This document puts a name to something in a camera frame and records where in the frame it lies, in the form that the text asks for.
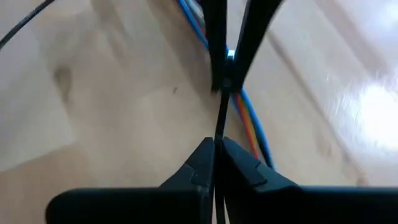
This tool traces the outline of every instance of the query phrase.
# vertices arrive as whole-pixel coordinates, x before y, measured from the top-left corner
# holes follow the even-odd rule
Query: orange wire
[[[252,148],[252,153],[253,153],[254,157],[258,158],[259,154],[256,150],[256,143],[255,143],[256,140],[254,139],[254,137],[255,137],[254,128],[251,123],[251,119],[250,119],[248,110],[246,109],[242,98],[238,94],[235,94],[235,98],[236,98],[236,103],[238,104],[238,110],[242,116],[243,126],[246,130],[246,135],[248,136],[249,143]]]

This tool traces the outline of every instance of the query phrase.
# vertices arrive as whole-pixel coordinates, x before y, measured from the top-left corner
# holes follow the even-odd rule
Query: multicolored wire
[[[208,42],[204,34],[205,20],[200,3],[196,0],[178,0],[178,3],[180,4],[180,7],[182,8],[182,11],[187,17],[193,30],[203,45],[208,49]],[[239,117],[243,122],[246,136],[249,139],[253,155],[258,158],[258,151],[261,151],[267,165],[271,168],[274,168],[274,163],[271,159],[266,135],[264,134],[264,131],[246,92],[242,90],[241,93],[233,94],[231,99],[234,107],[238,111]]]

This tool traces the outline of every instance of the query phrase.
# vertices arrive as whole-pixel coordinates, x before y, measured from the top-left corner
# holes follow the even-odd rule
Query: red wire
[[[254,157],[258,159],[259,158],[259,154],[258,154],[258,152],[256,150],[256,143],[254,142],[252,136],[250,136],[248,120],[244,116],[244,110],[243,110],[244,105],[243,105],[243,102],[240,99],[238,94],[235,94],[235,98],[236,98],[236,103],[238,104],[238,110],[239,110],[239,112],[241,114],[241,117],[242,117],[243,126],[244,126],[244,129],[246,131],[246,135],[248,136],[248,139],[249,139],[249,143],[250,143],[250,146],[251,146],[251,149],[252,149],[252,153],[253,153]]]

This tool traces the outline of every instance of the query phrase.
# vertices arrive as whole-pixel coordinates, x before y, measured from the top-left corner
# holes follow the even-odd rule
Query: wooden floor
[[[0,36],[38,3],[1,1]],[[397,43],[397,1],[284,3],[245,82],[280,173],[398,184]],[[213,135],[209,62],[174,0],[51,5],[0,52],[0,222],[43,223],[70,188],[162,183]],[[226,135],[248,145],[232,109]]]

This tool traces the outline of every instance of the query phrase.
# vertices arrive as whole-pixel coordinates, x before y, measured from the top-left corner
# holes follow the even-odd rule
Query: black cable
[[[32,12],[30,12],[23,20],[18,22],[1,40],[0,40],[0,50],[8,43],[12,37],[14,37],[19,30],[21,30],[31,19],[33,19],[38,13],[45,9],[49,4],[54,2],[54,0],[45,0],[42,4],[37,6]]]
[[[226,114],[228,111],[229,91],[223,90],[221,92],[220,110],[218,112],[216,134],[214,137],[216,149],[216,163],[215,163],[215,199],[216,199],[216,220],[219,224],[225,224],[224,213],[224,190],[223,190],[223,136],[226,122]]]

